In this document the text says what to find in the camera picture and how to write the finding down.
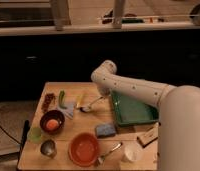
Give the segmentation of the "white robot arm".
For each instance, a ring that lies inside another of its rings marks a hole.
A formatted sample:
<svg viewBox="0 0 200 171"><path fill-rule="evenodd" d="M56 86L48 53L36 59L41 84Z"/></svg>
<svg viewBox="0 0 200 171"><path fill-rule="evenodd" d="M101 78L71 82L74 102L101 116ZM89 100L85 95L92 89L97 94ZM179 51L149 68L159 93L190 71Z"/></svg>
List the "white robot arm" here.
<svg viewBox="0 0 200 171"><path fill-rule="evenodd" d="M102 96L110 90L134 97L159 112L158 171L200 171L200 88L116 74L105 60L91 74Z"/></svg>

